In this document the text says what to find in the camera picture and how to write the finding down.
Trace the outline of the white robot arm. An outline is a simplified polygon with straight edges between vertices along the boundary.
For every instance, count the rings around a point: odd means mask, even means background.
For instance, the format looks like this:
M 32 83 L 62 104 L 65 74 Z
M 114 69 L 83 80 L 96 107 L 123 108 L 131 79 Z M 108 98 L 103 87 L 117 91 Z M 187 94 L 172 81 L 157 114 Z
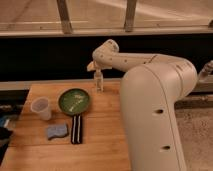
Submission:
M 92 52 L 89 71 L 117 69 L 120 110 L 132 171 L 187 171 L 174 104 L 197 83 L 187 59 L 153 53 L 121 53 L 109 39 Z

